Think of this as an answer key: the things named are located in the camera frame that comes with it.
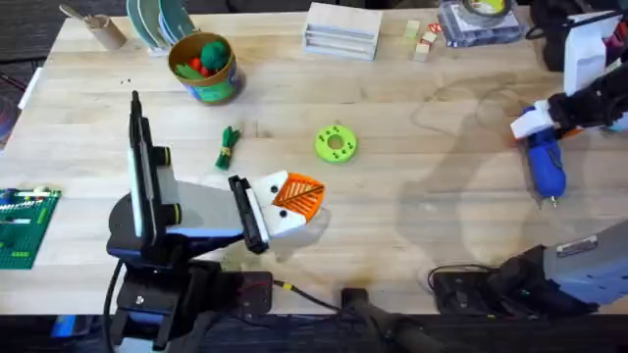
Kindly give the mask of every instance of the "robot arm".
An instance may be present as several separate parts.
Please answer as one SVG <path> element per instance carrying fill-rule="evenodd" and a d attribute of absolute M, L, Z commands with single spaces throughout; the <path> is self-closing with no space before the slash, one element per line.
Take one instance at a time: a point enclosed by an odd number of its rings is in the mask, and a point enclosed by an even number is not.
<path fill-rule="evenodd" d="M 309 222 L 323 200 L 323 184 L 288 172 L 252 183 L 232 176 L 231 190 L 176 180 L 170 149 L 153 146 L 135 91 L 129 133 L 131 192 L 109 217 L 107 252 L 120 263 L 107 292 L 105 323 L 113 279 L 122 264 L 126 268 L 113 323 L 105 325 L 111 341 L 150 339 L 163 350 L 189 333 L 200 313 L 270 311 L 270 273 L 223 272 L 220 263 L 193 258 L 241 240 L 249 251 L 265 252 L 272 237 Z M 263 285 L 243 290 L 252 283 Z"/>
<path fill-rule="evenodd" d="M 628 64 L 601 76 L 568 96 L 557 93 L 535 103 L 531 110 L 510 127 L 515 138 L 524 138 L 549 127 L 567 132 L 576 127 L 611 126 L 628 111 Z"/>

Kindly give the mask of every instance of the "colorful cup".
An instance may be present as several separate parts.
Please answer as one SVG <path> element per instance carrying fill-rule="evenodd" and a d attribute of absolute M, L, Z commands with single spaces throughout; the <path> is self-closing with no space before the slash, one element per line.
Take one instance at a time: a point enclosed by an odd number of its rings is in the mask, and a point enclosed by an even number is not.
<path fill-rule="evenodd" d="M 190 59 L 199 57 L 203 46 L 216 40 L 225 44 L 229 50 L 229 61 L 220 71 L 203 79 L 189 79 L 177 75 L 177 64 L 183 65 Z M 195 32 L 182 38 L 170 50 L 168 66 L 191 95 L 204 104 L 228 102 L 242 87 L 242 77 L 237 69 L 234 50 L 227 39 L 218 34 Z"/>

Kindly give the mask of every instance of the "blue grip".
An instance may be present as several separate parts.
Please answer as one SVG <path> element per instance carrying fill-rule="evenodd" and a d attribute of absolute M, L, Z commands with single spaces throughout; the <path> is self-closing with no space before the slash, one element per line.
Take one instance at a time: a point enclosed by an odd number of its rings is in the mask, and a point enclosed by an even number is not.
<path fill-rule="evenodd" d="M 567 176 L 562 168 L 560 148 L 553 137 L 553 128 L 531 135 L 528 143 L 528 164 L 537 192 L 544 198 L 562 196 Z"/>

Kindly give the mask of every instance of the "small wooden block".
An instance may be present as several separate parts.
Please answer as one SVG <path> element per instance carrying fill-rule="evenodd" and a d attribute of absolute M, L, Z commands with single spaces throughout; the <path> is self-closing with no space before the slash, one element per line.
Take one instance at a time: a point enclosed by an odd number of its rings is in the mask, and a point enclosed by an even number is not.
<path fill-rule="evenodd" d="M 410 39 L 416 38 L 416 33 L 419 31 L 420 26 L 420 21 L 408 21 L 407 25 L 405 25 L 405 31 L 403 32 L 403 36 Z"/>
<path fill-rule="evenodd" d="M 425 63 L 428 59 L 428 53 L 430 52 L 430 45 L 425 43 L 418 43 L 416 49 L 414 49 L 414 61 L 420 61 Z"/>
<path fill-rule="evenodd" d="M 421 41 L 426 41 L 432 44 L 436 40 L 436 37 L 437 36 L 432 31 L 426 30 L 425 33 L 423 33 L 423 37 L 421 37 Z"/>

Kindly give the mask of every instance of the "green ring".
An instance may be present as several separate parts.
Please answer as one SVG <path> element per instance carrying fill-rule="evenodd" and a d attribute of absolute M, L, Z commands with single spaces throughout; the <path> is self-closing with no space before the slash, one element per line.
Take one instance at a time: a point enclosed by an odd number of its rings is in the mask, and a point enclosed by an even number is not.
<path fill-rule="evenodd" d="M 337 135 L 342 139 L 339 149 L 330 147 L 330 137 Z M 321 159 L 330 163 L 344 163 L 353 157 L 357 149 L 357 140 L 350 129 L 344 126 L 325 126 L 315 137 L 314 148 Z"/>

